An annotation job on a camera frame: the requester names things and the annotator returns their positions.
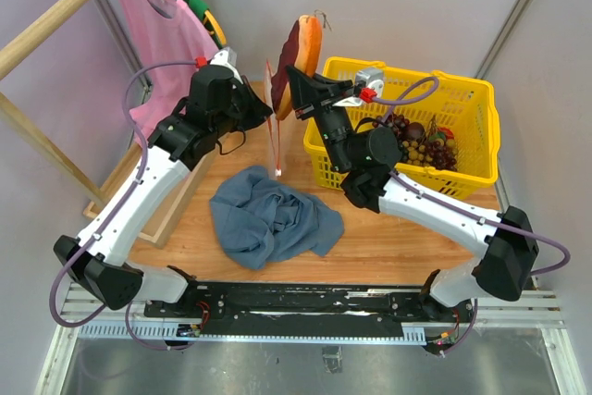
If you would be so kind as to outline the clear zip bag orange seal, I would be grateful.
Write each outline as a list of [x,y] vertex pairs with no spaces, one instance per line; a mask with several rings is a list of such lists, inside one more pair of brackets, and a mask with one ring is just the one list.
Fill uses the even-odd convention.
[[281,158],[281,136],[280,136],[280,122],[284,120],[292,110],[291,98],[290,98],[290,87],[288,84],[285,85],[282,94],[279,96],[278,101],[273,101],[272,94],[272,78],[275,75],[268,60],[265,62],[264,71],[264,99],[267,105],[272,108],[272,115],[267,119],[269,142],[271,147],[271,167],[270,172],[275,176],[275,170],[282,170],[282,158]]

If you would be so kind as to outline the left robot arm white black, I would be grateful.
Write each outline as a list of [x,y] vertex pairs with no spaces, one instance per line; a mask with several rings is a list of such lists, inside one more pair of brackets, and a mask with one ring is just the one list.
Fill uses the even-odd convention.
[[77,236],[61,236],[54,253],[70,276],[105,308],[118,310],[142,295],[166,302],[175,315],[191,315],[198,294],[172,268],[151,271],[130,265],[133,243],[169,193],[220,149],[221,138],[245,133],[270,116],[245,77],[229,63],[210,62],[192,74],[190,90],[142,139],[142,155],[135,170],[94,219]]

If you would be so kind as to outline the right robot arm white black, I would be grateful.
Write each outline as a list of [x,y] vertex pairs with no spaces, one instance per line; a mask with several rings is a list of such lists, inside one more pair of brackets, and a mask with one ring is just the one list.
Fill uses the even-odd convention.
[[411,182],[396,171],[402,159],[393,126],[379,120],[357,130],[348,108],[382,103],[384,72],[364,68],[353,80],[331,80],[287,68],[292,107],[301,120],[311,118],[320,132],[332,171],[358,208],[398,216],[461,244],[473,259],[452,269],[432,272],[420,295],[421,314],[438,321],[452,307],[473,298],[518,301],[539,252],[526,213],[509,207],[500,214]]

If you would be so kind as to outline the pink t-shirt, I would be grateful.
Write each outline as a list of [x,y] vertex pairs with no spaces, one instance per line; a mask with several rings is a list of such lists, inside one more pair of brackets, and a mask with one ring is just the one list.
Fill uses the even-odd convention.
[[[183,0],[176,1],[172,19],[160,16],[147,0],[119,0],[129,37],[144,66],[211,59],[218,48],[204,25]],[[169,116],[179,99],[189,93],[194,66],[171,66],[152,70],[153,89],[148,102],[130,110],[142,134],[149,137],[156,125]]]

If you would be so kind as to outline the dark red grape bunch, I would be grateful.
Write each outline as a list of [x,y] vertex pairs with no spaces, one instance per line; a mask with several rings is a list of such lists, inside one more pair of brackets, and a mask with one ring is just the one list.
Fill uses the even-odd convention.
[[378,117],[374,122],[374,127],[388,127],[400,141],[405,141],[410,124],[411,121],[405,115],[390,113],[387,116]]

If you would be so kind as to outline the dark purple plum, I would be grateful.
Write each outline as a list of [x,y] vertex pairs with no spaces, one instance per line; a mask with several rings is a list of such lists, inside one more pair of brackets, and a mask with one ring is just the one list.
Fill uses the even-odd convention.
[[425,127],[420,122],[411,122],[404,132],[407,141],[421,141],[426,134]]

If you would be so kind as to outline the blue crumpled cloth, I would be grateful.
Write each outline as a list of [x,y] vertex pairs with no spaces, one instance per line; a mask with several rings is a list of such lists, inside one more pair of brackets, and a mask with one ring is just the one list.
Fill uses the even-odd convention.
[[329,253],[344,234],[339,212],[251,166],[225,180],[209,201],[225,255],[251,270],[304,252]]

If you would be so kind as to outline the colourful small toy fruit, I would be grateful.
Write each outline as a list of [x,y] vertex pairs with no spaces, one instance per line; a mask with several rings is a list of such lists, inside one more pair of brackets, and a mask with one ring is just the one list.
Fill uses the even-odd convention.
[[454,133],[446,127],[437,127],[433,132],[430,133],[428,138],[431,142],[435,141],[436,139],[441,139],[444,142],[448,140],[454,140],[455,136]]

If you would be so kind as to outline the wooden clothes rack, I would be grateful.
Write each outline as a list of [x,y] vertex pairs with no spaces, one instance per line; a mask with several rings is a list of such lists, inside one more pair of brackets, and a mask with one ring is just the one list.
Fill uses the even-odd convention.
[[[138,68],[140,60],[132,49],[110,0],[56,0],[2,49],[1,76],[6,78],[18,70],[26,63],[28,57],[91,1],[95,2],[98,16],[112,34],[112,41],[120,52],[120,60],[130,68]],[[27,85],[38,88],[36,102],[48,105],[52,116],[63,117],[69,109],[66,99],[72,98],[79,103],[90,92],[101,86],[111,85],[112,75],[117,73],[117,70],[112,68],[109,74],[101,76],[97,67],[93,66],[92,59],[82,53],[88,46],[74,45],[73,35],[72,31],[66,33],[65,41],[47,57],[45,68],[33,67],[22,74]],[[86,216],[97,214],[106,205],[116,185],[124,179],[125,173],[130,171],[132,161],[140,156],[139,148],[128,149],[106,182],[97,185],[7,97],[1,101],[1,117],[41,157],[82,190],[90,200],[89,207],[84,212]],[[207,155],[198,165],[196,172],[174,188],[146,223],[139,235],[141,240],[157,248],[167,244],[213,160],[212,155]]]

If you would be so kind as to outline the dark purple grape bunch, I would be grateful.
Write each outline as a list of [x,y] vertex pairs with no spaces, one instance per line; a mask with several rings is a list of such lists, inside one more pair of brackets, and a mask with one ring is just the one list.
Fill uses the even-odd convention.
[[434,140],[425,146],[424,164],[436,170],[457,170],[457,148],[454,140]]

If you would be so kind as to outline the yellow plastic basket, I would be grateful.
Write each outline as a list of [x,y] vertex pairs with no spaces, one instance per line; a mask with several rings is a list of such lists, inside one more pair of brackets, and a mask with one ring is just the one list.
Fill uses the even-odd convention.
[[[323,76],[335,80],[354,80],[364,68],[379,68],[385,75],[384,99],[396,100],[416,81],[434,75],[439,79],[438,89],[421,102],[397,106],[394,113],[403,114],[411,122],[419,122],[427,130],[432,118],[439,129],[451,131],[457,146],[456,171],[437,170],[398,163],[396,169],[421,185],[464,200],[474,192],[492,186],[498,178],[498,152],[500,149],[500,119],[495,107],[493,86],[484,80],[446,74],[388,67],[380,61],[366,61],[332,56],[327,59]],[[365,117],[383,117],[389,106],[364,104],[347,107],[352,125]],[[307,121],[303,146],[310,155],[315,183],[320,187],[341,190],[345,175],[334,172],[315,122]]]

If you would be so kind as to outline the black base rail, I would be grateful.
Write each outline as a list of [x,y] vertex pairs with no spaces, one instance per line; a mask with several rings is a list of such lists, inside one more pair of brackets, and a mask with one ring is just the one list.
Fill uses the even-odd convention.
[[396,339],[406,323],[470,320],[468,301],[428,315],[417,286],[192,282],[178,302],[151,300],[147,317],[205,315],[205,334],[248,339]]

